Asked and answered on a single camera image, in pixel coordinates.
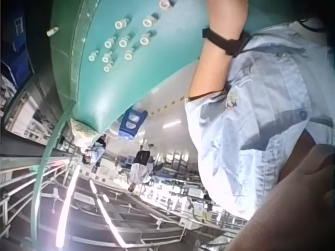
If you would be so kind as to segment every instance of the hand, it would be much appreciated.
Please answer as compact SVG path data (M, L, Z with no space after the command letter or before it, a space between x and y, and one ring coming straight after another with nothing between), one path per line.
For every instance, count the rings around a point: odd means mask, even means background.
M226 39L239 39L247 22L248 0L207 0L210 28Z
M270 192L228 250L323 250L335 227L333 158L332 146L313 147Z

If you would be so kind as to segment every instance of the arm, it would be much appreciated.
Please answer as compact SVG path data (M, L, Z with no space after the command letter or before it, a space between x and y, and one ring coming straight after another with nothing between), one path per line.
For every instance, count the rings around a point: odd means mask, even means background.
M210 28L225 39L239 39L247 20L247 0L207 0ZM208 40L189 90L191 100L223 90L232 57Z

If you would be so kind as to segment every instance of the logo on shirt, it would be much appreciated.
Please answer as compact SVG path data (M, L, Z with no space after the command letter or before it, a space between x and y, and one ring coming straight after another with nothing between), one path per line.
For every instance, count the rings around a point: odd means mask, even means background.
M226 109L237 107L237 95L236 95L236 93L228 93L225 107L226 107Z

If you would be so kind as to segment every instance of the yellow dashed line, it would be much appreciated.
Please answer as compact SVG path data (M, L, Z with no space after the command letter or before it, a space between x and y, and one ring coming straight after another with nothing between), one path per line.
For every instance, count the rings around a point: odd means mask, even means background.
M149 112L149 115L150 115L150 116L154 116L154 115L157 115L157 114L161 113L162 111L166 111L166 110L168 110L168 108L174 106L176 103L184 102L184 100L185 100L186 98L187 98L186 96L183 96L183 97L181 97L179 100L174 100L174 101L172 101L170 104L168 104L168 105L164 105L162 108L157 109L157 111Z

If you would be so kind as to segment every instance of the green pipe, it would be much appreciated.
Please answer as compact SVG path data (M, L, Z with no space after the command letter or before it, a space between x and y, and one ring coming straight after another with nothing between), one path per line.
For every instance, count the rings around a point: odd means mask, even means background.
M48 144L46 146L46 149L43 152L43 156L41 159L41 163L38 167L38 172L36 176L36 181L33 187L33 194L32 194L32 203L31 203L31 213L30 213L30 232L31 232L31 240L35 247L35 250L39 249L38 244L38 237L37 237L37 228L38 228L38 212L40 207L40 201L41 201L41 185L43 181L43 174L47 166L48 159L50 157L50 154L52 152L52 149L55 147L55 144L57 142L57 138L59 137L62 128L64 127L65 123L69 119L71 112L73 110L73 107L75 106L76 102L74 100L71 100L69 102L68 107L60 117L59 121L57 122L56 126L54 127L51 137L48 141Z

